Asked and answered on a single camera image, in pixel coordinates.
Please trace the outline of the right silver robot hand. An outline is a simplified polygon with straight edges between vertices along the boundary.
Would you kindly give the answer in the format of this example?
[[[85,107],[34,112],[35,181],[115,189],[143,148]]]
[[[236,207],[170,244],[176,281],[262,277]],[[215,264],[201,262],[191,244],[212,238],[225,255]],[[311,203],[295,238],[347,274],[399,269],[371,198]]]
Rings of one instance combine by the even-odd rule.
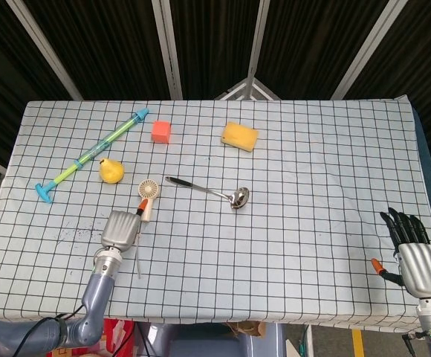
[[[373,258],[374,270],[384,280],[403,286],[415,298],[431,298],[431,242],[423,223],[416,216],[407,216],[393,208],[381,212],[380,217],[394,245],[399,272],[389,272]]]

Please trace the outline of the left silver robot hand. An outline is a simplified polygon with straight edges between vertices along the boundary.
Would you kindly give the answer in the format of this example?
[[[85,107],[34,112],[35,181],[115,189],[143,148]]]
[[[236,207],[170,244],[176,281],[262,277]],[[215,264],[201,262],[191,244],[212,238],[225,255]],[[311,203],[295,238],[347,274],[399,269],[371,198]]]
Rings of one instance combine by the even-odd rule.
[[[124,252],[132,247],[140,230],[142,216],[148,201],[148,199],[143,199],[136,213],[120,210],[113,210],[110,213],[101,236],[104,248],[116,248]]]

